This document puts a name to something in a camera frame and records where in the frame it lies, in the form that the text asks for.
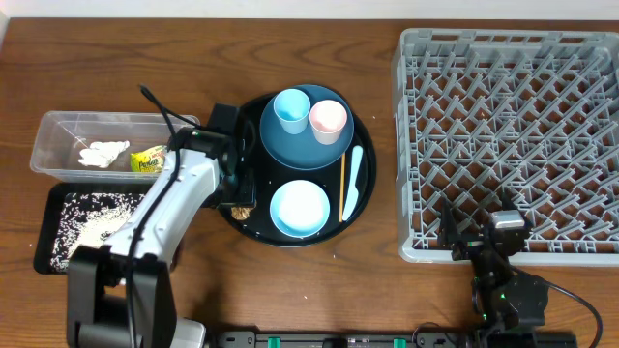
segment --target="plastic storage bin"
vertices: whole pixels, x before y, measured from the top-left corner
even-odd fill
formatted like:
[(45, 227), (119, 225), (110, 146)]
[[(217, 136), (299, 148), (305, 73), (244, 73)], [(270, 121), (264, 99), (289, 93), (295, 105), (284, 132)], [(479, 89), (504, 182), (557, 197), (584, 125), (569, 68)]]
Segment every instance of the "plastic storage bin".
[(619, 266), (619, 36), (409, 29), (392, 63), (399, 254), (452, 262), (506, 190), (534, 228), (514, 264)]
[[(199, 124), (194, 116), (187, 118)], [(172, 117), (175, 130), (191, 125)], [(49, 111), (41, 120), (30, 168), (69, 183), (152, 183), (159, 173), (135, 173), (130, 154), (165, 145), (170, 132), (161, 114)], [(108, 168), (84, 166), (79, 151), (95, 141), (129, 140)]]

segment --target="gray dish rack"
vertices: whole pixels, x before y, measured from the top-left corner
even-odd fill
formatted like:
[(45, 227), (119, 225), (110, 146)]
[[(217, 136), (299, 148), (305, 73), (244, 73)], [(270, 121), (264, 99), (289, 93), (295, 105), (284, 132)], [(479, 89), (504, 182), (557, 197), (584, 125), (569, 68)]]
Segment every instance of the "gray dish rack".
[(519, 265), (619, 265), (619, 36), (409, 29), (392, 63), (398, 247), (452, 262), (442, 198), (477, 232), (503, 189), (533, 222)]

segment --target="cup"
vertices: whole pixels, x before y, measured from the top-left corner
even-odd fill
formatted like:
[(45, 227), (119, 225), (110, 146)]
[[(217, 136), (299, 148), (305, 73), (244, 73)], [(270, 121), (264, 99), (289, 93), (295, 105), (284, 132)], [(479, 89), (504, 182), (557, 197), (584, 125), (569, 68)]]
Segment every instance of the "cup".
[(310, 98), (298, 89), (281, 91), (273, 105), (281, 126), (289, 134), (298, 134), (308, 126), (310, 107)]
[(337, 101), (319, 101), (309, 112), (313, 135), (324, 145), (338, 141), (347, 119), (346, 109)]

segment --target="yellow snack package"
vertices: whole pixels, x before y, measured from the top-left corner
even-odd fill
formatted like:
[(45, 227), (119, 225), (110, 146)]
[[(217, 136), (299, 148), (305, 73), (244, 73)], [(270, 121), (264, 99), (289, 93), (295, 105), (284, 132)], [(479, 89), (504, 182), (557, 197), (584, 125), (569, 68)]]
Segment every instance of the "yellow snack package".
[(165, 146), (158, 145), (148, 150), (131, 154), (132, 171), (142, 173), (160, 173), (165, 160)]

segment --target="blue plate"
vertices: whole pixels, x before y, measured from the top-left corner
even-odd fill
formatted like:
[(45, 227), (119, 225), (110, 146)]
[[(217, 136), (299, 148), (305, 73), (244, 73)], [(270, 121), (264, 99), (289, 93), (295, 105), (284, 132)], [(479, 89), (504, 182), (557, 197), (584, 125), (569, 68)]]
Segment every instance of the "blue plate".
[(352, 141), (355, 133), (352, 112), (344, 99), (328, 88), (316, 85), (300, 85), (292, 88), (305, 92), (311, 106), (324, 100), (340, 102), (344, 106), (348, 119), (338, 141), (331, 145), (319, 143), (313, 136), (310, 123), (301, 133), (288, 134), (281, 127), (280, 120), (275, 114), (273, 108), (275, 98), (272, 98), (260, 118), (262, 144), (271, 157), (293, 169), (313, 170), (325, 167), (338, 160)]

